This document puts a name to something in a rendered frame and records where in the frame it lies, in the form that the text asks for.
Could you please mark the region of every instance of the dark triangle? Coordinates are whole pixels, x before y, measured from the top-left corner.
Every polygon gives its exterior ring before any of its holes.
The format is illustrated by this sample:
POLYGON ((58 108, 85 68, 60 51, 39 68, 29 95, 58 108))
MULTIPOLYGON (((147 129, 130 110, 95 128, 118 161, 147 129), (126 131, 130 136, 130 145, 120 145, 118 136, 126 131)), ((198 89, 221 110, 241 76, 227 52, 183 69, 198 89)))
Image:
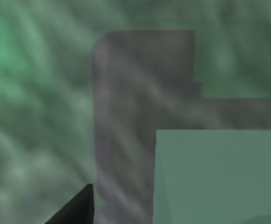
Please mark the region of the dark triangle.
POLYGON ((88 184, 46 224, 93 224, 93 219, 93 185, 88 184))

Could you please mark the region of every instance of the black triangular shape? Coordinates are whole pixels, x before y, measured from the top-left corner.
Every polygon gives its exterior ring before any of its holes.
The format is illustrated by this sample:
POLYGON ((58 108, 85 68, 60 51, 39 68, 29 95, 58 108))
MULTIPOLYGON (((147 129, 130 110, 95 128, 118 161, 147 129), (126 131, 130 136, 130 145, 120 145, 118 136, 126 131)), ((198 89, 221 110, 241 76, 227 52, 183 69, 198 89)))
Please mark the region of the black triangular shape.
POLYGON ((94 192, 93 185, 86 185, 46 224, 93 224, 94 192))

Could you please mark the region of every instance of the translucent green rectangle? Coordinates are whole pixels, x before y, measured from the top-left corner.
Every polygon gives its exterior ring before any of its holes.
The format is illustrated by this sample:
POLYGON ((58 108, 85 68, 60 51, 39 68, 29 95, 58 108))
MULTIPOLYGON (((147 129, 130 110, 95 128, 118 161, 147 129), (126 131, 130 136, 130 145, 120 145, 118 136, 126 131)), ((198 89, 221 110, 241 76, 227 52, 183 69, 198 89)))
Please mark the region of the translucent green rectangle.
POLYGON ((271 131, 157 131, 154 209, 155 224, 271 214, 271 131))

